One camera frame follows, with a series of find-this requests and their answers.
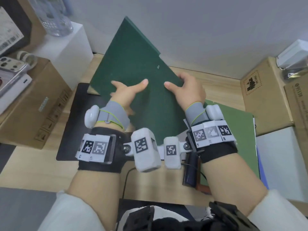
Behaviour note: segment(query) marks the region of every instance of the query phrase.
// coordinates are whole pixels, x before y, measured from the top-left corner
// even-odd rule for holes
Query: green board
[[[98,66],[90,86],[104,99],[115,92],[112,80],[127,86],[135,85],[147,78],[147,88],[136,95],[131,108],[136,112],[130,116],[136,129],[149,128],[157,144],[163,144],[167,136],[177,136],[185,131],[185,113],[174,95],[164,87],[165,81],[182,86],[172,70],[160,59],[160,52],[125,17],[114,36],[102,62]]]
[[[208,105],[218,104],[210,100],[206,100],[206,103]],[[238,154],[260,178],[252,114],[226,105],[218,105],[237,141]],[[200,184],[208,186],[208,182],[203,177],[200,177]]]

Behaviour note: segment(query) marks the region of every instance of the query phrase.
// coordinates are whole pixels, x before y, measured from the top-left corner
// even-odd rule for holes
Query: white sleeve
[[[261,231],[308,230],[308,219],[276,190],[270,190],[248,218]]]
[[[57,193],[57,199],[39,231],[105,231],[95,211],[82,199]]]

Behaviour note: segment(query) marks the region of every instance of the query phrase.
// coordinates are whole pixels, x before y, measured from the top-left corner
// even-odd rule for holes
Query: white shirt
[[[129,213],[141,208],[129,210],[122,216],[118,231]],[[155,206],[154,220],[173,217],[178,221],[186,221],[183,216]],[[261,231],[270,230],[308,230],[308,219],[278,191],[270,190],[267,196],[248,216]],[[57,193],[57,199],[41,224],[39,231],[105,231],[95,211],[80,198]]]

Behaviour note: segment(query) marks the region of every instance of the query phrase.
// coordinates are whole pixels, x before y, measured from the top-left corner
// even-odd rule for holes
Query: black wrist strap
[[[110,128],[95,127],[91,130],[91,135],[116,135],[116,145],[114,158],[111,164],[98,163],[98,162],[87,162],[79,161],[78,170],[89,170],[89,171],[99,171],[99,172],[113,172],[121,173],[122,167],[125,162],[133,158],[132,156],[126,156],[123,152],[123,143],[129,143],[131,141],[131,133],[123,133]]]
[[[204,151],[199,154],[199,157],[202,163],[206,163],[233,153],[237,153],[237,147],[234,142],[222,142],[204,147]]]

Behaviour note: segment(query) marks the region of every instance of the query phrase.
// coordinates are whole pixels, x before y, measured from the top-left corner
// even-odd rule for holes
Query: hand
[[[136,94],[147,87],[149,81],[144,79],[139,84],[129,87],[118,81],[111,81],[111,83],[116,87],[116,92],[110,93],[110,100],[119,103],[124,108],[127,115],[133,115],[134,112],[129,106],[134,100]]]
[[[203,104],[206,93],[201,82],[186,72],[181,72],[177,74],[177,76],[184,80],[184,85],[182,87],[178,87],[171,82],[165,82],[164,86],[175,94],[175,98],[181,108],[186,111],[186,109],[195,102],[201,102]]]

